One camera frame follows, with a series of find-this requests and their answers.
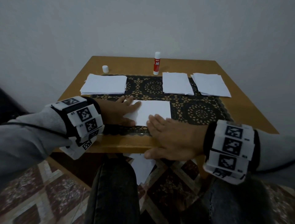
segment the jeans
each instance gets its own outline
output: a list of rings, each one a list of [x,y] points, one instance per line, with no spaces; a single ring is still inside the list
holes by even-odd
[[[274,223],[267,192],[250,177],[240,185],[216,179],[209,190],[180,213],[182,223]],[[138,224],[136,176],[129,163],[109,159],[101,165],[90,192],[85,224]]]

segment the gray sleeve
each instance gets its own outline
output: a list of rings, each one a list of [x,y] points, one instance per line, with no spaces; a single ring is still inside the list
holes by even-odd
[[[260,162],[255,176],[295,189],[295,164],[278,171],[271,171],[295,160],[295,136],[257,131],[260,141]]]
[[[50,107],[10,120],[38,125],[66,134],[61,117]],[[46,159],[56,147],[72,142],[56,134],[20,125],[0,125],[0,188],[27,168]]]

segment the stack of white paper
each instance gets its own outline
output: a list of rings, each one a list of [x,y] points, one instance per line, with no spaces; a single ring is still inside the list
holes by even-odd
[[[148,116],[159,114],[164,119],[171,118],[171,109],[169,101],[160,100],[133,100],[132,104],[141,101],[140,107],[124,117],[134,120],[137,126],[146,126]]]
[[[81,88],[81,95],[124,94],[127,77],[124,75],[102,76],[89,74]]]
[[[131,163],[131,166],[135,172],[137,185],[140,185],[140,183],[145,183],[152,169],[154,168],[156,161],[145,159],[144,153],[123,153],[123,155],[134,159]]]
[[[231,97],[220,75],[194,73],[191,76],[202,95]]]
[[[163,92],[194,95],[189,78],[185,73],[163,72]]]

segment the white wall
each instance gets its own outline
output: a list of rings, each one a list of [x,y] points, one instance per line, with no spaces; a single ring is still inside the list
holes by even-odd
[[[0,88],[30,112],[92,55],[216,60],[280,132],[294,132],[292,0],[0,3]]]

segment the white cap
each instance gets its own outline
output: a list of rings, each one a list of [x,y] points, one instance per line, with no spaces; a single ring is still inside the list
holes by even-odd
[[[160,53],[161,52],[158,52],[158,51],[155,53],[155,59],[160,59]]]
[[[102,70],[103,70],[104,73],[108,73],[109,72],[109,67],[107,65],[104,65],[102,67]]]

